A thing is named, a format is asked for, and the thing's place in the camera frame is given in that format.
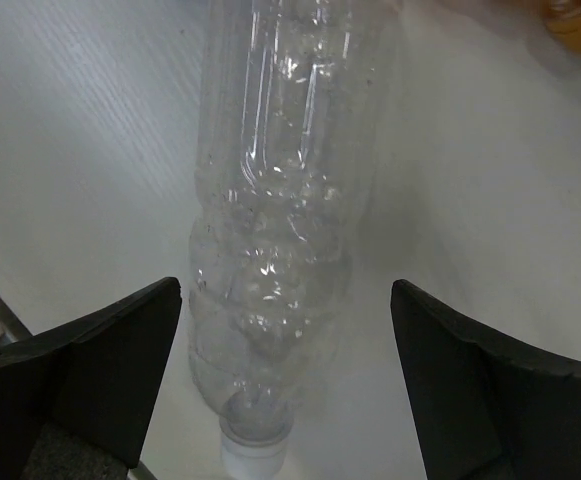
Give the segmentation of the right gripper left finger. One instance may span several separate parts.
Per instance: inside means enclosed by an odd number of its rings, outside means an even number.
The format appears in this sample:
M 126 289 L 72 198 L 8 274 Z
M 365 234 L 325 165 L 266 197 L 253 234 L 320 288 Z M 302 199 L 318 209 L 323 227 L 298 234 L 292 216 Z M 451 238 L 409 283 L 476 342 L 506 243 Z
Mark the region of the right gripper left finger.
M 141 452 L 181 311 L 174 277 L 0 344 L 0 479 L 124 479 Z

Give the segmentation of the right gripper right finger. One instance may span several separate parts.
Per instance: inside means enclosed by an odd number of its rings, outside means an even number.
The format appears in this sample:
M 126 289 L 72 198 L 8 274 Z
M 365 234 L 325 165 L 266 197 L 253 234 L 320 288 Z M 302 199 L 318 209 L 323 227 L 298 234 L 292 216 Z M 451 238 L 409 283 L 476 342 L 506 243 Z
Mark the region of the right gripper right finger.
M 430 479 L 581 479 L 581 361 L 519 341 L 416 285 L 393 330 Z

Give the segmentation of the clear unlabelled plastic bottle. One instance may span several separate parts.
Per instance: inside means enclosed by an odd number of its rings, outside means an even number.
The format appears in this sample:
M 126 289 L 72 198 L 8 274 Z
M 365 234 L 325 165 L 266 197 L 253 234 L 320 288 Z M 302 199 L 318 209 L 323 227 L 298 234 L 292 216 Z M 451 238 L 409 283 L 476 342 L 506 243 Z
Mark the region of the clear unlabelled plastic bottle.
M 212 1 L 188 262 L 189 366 L 233 479 L 271 479 L 334 356 L 397 1 Z

